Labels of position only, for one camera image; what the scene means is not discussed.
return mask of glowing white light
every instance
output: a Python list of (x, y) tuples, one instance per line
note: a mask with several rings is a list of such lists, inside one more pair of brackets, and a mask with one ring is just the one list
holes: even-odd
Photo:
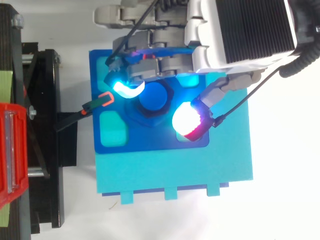
[(190, 134), (201, 124), (199, 113), (191, 106), (191, 102), (182, 103), (172, 117), (174, 130), (182, 136)]
[(138, 96), (145, 89), (145, 82), (141, 83), (136, 88), (130, 88), (124, 85), (121, 81), (117, 81), (113, 85), (113, 90), (125, 99), (132, 99)]

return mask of white table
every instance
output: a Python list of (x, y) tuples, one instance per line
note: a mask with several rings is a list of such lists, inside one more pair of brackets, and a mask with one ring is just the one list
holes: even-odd
[[(127, 30), (93, 23), (111, 0), (8, 0), (25, 19), (23, 42), (62, 58), (62, 111), (91, 100), (89, 51), (109, 49)], [(249, 101), (254, 180), (206, 190), (136, 194), (135, 204), (96, 193), (92, 118), (78, 124), (77, 167), (63, 169), (65, 223), (41, 224), (32, 240), (320, 239), (320, 62), (289, 79), (272, 78)]]

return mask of screw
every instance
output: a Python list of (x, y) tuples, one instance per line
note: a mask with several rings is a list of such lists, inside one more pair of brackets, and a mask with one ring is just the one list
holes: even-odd
[(31, 105), (31, 106), (29, 107), (28, 113), (29, 113), (29, 118), (30, 118), (31, 120), (33, 120), (33, 119), (35, 119), (35, 116), (37, 115), (37, 110), (35, 110), (34, 106)]
[(54, 63), (55, 64), (61, 64), (61, 56), (59, 54), (54, 56)]
[(25, 26), (24, 17), (21, 14), (14, 15), (12, 19), (12, 26), (18, 30), (23, 29)]

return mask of black cable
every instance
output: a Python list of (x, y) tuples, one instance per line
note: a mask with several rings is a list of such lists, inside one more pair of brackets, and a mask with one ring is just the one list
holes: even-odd
[(278, 67), (272, 73), (270, 73), (255, 89), (253, 89), (244, 99), (242, 99), (236, 106), (234, 106), (226, 114), (223, 114), (217, 117), (213, 123), (213, 126), (218, 127), (230, 114), (236, 111), (239, 107), (242, 106), (253, 94), (255, 94), (270, 78), (272, 78), (283, 66)]
[(128, 42), (128, 40), (132, 37), (132, 35), (135, 33), (135, 31), (140, 27), (140, 25), (143, 23), (143, 21), (146, 19), (146, 17), (149, 15), (151, 10), (158, 4), (160, 0), (154, 0), (152, 4), (148, 7), (148, 9), (144, 12), (142, 17), (139, 19), (139, 21), (134, 25), (134, 27), (131, 29), (131, 31), (123, 38), (120, 45), (116, 48), (116, 50), (113, 51), (113, 53), (107, 58), (105, 61), (105, 64), (109, 66), (114, 58), (118, 55), (120, 50), (123, 48), (123, 46)]

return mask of red plastic part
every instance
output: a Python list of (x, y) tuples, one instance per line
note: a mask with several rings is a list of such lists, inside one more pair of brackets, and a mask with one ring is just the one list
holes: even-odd
[[(14, 112), (13, 148), (16, 187), (8, 193), (5, 112)], [(0, 103), (0, 209), (20, 197), (29, 187), (27, 159), (27, 111), (16, 104)]]

